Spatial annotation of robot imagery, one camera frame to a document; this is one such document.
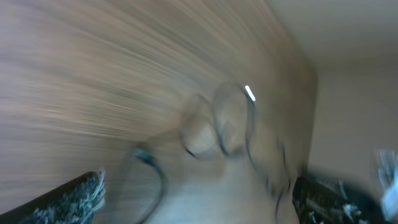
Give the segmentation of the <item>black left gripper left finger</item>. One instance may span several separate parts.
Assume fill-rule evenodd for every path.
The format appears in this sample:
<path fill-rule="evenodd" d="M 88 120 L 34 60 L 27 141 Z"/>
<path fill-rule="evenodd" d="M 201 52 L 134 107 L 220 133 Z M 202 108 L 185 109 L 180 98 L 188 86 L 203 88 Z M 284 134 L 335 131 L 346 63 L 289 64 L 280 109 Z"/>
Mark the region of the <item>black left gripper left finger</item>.
<path fill-rule="evenodd" d="M 1 214 L 1 223 L 86 224 L 105 205 L 105 171 L 87 172 Z"/>

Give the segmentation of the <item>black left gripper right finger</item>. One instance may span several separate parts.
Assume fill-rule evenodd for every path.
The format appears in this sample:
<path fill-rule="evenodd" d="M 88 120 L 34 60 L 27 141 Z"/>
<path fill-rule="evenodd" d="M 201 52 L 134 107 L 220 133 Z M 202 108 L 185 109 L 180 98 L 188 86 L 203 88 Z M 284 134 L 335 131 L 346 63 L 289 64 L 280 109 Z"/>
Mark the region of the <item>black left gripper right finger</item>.
<path fill-rule="evenodd" d="M 342 180 L 323 185 L 299 177 L 292 192 L 292 203 L 300 224 L 383 224 L 380 205 L 365 191 Z"/>

